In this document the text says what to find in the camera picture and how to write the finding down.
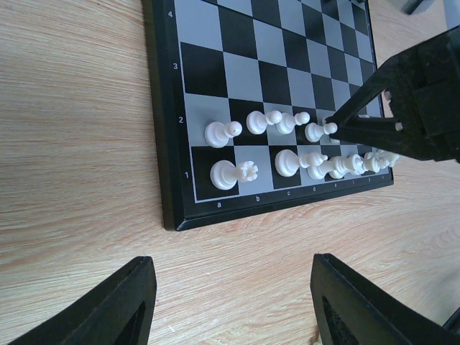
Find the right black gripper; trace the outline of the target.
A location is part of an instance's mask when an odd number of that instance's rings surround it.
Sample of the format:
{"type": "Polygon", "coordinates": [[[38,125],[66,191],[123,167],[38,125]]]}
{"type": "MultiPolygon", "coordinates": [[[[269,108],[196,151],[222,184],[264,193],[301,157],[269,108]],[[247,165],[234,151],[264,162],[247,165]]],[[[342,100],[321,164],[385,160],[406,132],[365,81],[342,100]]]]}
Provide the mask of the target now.
{"type": "Polygon", "coordinates": [[[459,160],[459,27],[386,60],[330,118],[335,139],[416,160],[459,160]],[[358,111],[389,92],[392,118],[358,111]]]}

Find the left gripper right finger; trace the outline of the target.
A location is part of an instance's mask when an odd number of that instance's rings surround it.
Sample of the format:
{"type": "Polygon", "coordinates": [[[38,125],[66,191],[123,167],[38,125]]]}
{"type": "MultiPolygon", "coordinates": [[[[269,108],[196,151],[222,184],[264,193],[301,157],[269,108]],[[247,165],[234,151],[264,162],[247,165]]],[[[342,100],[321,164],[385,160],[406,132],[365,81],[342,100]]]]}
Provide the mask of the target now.
{"type": "Polygon", "coordinates": [[[458,344],[459,311],[442,326],[332,254],[315,254],[310,290],[323,344],[458,344]]]}

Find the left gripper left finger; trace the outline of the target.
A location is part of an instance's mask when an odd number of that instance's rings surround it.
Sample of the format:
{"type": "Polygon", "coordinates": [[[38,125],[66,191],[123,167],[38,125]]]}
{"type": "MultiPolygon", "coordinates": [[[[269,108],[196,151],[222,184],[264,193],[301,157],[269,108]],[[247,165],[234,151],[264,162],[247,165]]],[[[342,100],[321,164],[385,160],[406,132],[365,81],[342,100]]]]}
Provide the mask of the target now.
{"type": "Polygon", "coordinates": [[[12,344],[147,344],[157,281],[151,257],[135,257],[73,304],[12,344]]]}

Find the white king piece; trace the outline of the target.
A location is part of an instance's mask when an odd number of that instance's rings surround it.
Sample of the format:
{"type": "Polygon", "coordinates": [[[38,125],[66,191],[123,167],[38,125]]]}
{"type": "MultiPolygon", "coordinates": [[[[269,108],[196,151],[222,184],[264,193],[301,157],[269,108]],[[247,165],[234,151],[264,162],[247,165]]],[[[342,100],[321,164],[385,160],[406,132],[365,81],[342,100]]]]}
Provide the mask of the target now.
{"type": "Polygon", "coordinates": [[[348,157],[336,156],[332,157],[331,162],[333,170],[329,175],[334,179],[342,179],[347,173],[352,175],[362,175],[366,172],[363,169],[363,158],[358,154],[353,154],[348,157]]]}

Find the white queen piece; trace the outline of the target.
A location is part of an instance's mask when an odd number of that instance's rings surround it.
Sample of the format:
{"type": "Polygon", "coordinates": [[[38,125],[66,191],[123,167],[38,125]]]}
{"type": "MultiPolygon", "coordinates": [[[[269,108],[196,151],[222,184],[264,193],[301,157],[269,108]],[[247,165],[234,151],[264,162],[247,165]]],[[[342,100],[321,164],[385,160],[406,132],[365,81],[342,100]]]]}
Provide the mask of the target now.
{"type": "Polygon", "coordinates": [[[347,173],[361,171],[362,165],[363,159],[358,154],[349,157],[336,156],[319,166],[308,167],[307,172],[315,180],[325,178],[328,173],[335,179],[341,179],[347,173]]]}

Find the white pawn d file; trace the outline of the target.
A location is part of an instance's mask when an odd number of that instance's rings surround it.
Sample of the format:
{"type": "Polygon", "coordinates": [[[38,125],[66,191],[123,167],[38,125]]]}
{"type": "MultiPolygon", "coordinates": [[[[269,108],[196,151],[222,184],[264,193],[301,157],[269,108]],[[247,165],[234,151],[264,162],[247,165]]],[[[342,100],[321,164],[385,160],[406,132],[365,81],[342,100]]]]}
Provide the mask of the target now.
{"type": "Polygon", "coordinates": [[[305,137],[309,142],[318,142],[323,135],[334,134],[337,130],[338,126],[333,122],[324,124],[323,126],[312,122],[305,127],[305,137]]]}

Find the white pawn c file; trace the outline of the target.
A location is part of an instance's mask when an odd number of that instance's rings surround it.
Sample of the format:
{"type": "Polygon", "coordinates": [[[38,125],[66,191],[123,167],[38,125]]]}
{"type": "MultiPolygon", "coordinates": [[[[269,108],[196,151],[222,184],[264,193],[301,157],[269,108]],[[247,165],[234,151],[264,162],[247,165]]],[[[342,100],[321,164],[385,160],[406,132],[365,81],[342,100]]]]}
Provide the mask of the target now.
{"type": "Polygon", "coordinates": [[[282,113],[281,121],[276,124],[276,129],[281,134],[289,134],[294,130],[296,126],[307,124],[310,119],[311,116],[306,111],[302,111],[295,115],[282,113]]]}

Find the white pawn b file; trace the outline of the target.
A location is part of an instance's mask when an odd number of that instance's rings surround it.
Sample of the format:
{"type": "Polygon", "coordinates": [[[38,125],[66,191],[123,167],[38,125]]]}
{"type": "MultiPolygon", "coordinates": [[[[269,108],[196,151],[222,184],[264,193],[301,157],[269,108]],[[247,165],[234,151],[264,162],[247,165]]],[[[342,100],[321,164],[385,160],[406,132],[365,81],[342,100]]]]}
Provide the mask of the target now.
{"type": "Polygon", "coordinates": [[[252,111],[246,119],[247,129],[255,135],[265,132],[268,126],[280,123],[282,120],[282,113],[280,111],[270,111],[263,114],[260,111],[252,111]]]}

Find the white rook piece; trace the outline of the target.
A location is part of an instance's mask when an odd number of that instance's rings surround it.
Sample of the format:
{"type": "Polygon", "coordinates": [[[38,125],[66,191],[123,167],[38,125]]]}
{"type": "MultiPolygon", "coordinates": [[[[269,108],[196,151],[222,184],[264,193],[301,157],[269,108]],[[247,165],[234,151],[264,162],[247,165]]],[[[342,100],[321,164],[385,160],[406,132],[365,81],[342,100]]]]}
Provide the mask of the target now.
{"type": "Polygon", "coordinates": [[[230,190],[237,182],[252,182],[257,179],[258,167],[252,161],[234,165],[228,160],[215,163],[210,171],[210,179],[219,190],[230,190]]]}

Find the white pawn a file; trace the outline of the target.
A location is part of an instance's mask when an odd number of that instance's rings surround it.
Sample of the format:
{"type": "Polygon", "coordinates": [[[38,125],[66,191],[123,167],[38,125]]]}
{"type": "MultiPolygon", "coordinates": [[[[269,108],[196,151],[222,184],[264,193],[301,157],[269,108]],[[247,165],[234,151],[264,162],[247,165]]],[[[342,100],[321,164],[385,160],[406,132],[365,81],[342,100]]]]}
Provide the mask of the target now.
{"type": "Polygon", "coordinates": [[[206,142],[213,148],[226,146],[230,139],[242,133],[242,125],[237,121],[227,124],[215,121],[210,123],[204,132],[206,142]]]}

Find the white chess pieces pile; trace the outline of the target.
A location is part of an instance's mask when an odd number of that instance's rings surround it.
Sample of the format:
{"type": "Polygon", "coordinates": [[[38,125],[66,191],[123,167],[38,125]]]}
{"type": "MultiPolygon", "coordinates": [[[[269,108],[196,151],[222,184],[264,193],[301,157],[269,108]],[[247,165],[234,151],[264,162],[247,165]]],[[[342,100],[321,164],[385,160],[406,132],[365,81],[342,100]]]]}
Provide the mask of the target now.
{"type": "Polygon", "coordinates": [[[318,336],[317,339],[312,343],[312,345],[323,345],[321,337],[318,336]]]}

